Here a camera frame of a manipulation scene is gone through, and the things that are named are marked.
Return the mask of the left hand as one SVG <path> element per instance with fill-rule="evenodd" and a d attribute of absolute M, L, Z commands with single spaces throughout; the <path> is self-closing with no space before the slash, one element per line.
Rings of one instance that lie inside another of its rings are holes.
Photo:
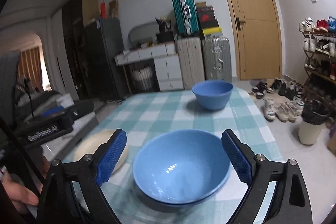
<path fill-rule="evenodd" d="M 28 205 L 38 205 L 38 197 L 25 186 L 13 181 L 7 171 L 4 172 L 1 182 L 12 204 L 19 213 L 27 213 Z"/>

